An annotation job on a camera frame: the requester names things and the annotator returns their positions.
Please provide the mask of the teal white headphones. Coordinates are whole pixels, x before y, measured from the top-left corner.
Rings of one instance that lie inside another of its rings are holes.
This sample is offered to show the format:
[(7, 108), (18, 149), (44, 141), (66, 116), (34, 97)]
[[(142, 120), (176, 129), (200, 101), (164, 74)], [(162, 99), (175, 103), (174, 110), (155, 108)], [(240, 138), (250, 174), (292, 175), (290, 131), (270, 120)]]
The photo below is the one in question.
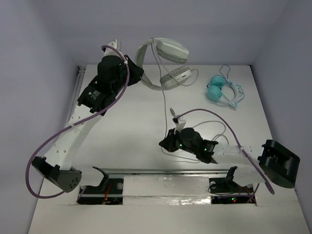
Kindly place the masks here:
[[(234, 97), (231, 100), (223, 94), (222, 88), (224, 86), (228, 86), (232, 89)], [(221, 75), (213, 76), (206, 87), (207, 98), (211, 101), (214, 101), (220, 106), (229, 106), (236, 109), (238, 103), (241, 102), (245, 97), (241, 85), (234, 84), (233, 82), (228, 81)]]

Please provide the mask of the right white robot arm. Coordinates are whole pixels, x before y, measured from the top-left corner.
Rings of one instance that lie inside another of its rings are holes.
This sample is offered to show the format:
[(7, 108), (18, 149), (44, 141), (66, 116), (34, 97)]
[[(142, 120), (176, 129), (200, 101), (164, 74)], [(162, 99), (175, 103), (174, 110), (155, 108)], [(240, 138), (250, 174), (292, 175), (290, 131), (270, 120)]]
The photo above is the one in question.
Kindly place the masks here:
[(232, 192), (255, 183), (295, 187), (300, 158), (275, 140), (268, 139), (262, 146), (226, 145), (203, 139), (193, 128), (185, 128), (170, 129), (159, 145), (171, 153), (191, 153), (206, 164), (232, 164), (225, 179), (226, 188)]

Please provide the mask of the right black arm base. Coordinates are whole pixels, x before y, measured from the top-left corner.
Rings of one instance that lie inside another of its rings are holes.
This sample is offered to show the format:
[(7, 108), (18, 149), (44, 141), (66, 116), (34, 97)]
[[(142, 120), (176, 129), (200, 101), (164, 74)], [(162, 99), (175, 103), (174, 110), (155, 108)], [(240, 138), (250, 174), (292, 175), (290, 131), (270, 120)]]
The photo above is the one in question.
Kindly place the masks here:
[(231, 167), (225, 177), (209, 178), (207, 191), (211, 195), (211, 204), (256, 204), (254, 188), (242, 187), (234, 182), (237, 166)]

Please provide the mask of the white foil tape strip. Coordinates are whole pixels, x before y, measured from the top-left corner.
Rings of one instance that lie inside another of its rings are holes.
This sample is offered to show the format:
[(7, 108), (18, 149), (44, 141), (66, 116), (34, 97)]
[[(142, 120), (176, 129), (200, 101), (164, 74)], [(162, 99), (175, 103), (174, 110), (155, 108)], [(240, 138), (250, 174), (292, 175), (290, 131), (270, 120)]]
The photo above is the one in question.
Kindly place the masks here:
[(202, 176), (126, 176), (124, 205), (206, 205), (211, 203), (209, 178)]

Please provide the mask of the aluminium rail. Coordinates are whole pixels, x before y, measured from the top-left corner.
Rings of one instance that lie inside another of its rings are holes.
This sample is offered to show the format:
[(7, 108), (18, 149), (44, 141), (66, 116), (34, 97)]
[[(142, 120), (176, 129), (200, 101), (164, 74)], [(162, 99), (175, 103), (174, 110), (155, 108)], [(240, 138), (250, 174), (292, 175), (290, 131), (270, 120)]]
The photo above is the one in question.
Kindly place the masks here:
[(188, 174), (226, 174), (228, 169), (187, 169), (187, 170), (163, 170), (163, 169), (107, 169), (101, 168), (102, 171), (108, 174), (123, 174), (123, 175), (188, 175)]

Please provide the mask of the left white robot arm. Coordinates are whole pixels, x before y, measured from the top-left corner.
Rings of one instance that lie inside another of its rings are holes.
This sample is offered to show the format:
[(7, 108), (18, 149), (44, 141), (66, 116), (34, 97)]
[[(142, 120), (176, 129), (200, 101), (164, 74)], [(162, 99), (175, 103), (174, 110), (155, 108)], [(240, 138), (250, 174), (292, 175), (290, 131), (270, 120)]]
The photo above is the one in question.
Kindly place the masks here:
[(43, 156), (35, 151), (27, 165), (35, 168), (45, 179), (69, 193), (81, 181), (82, 172), (73, 167), (76, 154), (94, 125), (120, 99), (125, 88), (141, 81), (143, 62), (128, 56), (104, 56), (97, 65), (97, 74), (84, 88), (64, 129), (46, 140), (55, 143)]

